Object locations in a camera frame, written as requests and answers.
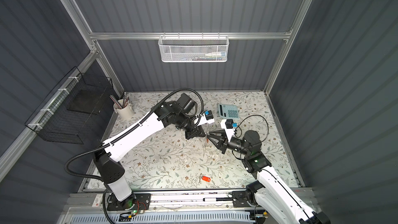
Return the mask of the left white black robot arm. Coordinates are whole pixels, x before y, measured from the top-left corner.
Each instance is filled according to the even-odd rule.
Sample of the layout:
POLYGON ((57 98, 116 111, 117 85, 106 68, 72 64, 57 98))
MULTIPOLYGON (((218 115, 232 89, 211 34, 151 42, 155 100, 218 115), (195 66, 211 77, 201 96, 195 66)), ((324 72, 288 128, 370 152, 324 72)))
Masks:
POLYGON ((187 140, 203 138, 205 132, 202 125, 214 122, 212 111, 204 109, 203 99, 196 91, 181 88, 171 92, 138 122, 116 136, 105 140, 102 146, 103 150, 94 153, 93 162, 100 174, 100 180, 119 202, 134 199, 134 193, 124 176, 125 169, 120 162, 130 150, 147 137, 169 125, 183 130, 187 140), (197 108, 198 104, 185 93, 182 93, 176 101, 168 100, 180 91, 190 91, 198 96, 201 107, 199 112, 196 111, 193 115, 189 114, 193 108, 197 108))

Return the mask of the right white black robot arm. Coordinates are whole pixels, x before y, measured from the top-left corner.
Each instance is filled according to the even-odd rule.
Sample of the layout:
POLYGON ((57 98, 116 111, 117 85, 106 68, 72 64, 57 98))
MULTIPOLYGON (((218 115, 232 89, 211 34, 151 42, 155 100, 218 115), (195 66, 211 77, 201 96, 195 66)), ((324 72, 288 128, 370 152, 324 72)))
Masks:
POLYGON ((243 139, 229 130, 215 130, 206 135, 223 154, 227 149, 237 152, 244 169, 256 179, 246 186, 250 204, 263 207, 280 224, 329 224, 324 212, 315 212, 280 178, 271 162, 262 153, 258 132, 249 130, 243 139))

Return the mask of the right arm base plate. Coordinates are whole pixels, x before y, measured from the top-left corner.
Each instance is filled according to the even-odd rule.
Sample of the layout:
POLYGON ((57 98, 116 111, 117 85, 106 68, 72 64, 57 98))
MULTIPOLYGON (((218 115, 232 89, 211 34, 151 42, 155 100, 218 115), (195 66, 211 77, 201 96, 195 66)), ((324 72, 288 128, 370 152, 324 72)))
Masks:
POLYGON ((232 191, 232 200, 235 208, 257 206, 255 194, 250 190, 232 191))

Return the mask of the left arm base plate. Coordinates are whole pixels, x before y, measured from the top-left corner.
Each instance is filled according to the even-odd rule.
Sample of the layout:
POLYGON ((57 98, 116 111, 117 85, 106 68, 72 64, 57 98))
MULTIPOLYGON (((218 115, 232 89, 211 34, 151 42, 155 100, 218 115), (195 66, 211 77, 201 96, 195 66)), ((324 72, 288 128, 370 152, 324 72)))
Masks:
POLYGON ((108 211, 146 211, 149 209, 151 194, 132 194, 123 201, 118 201, 111 193, 107 198, 108 211))

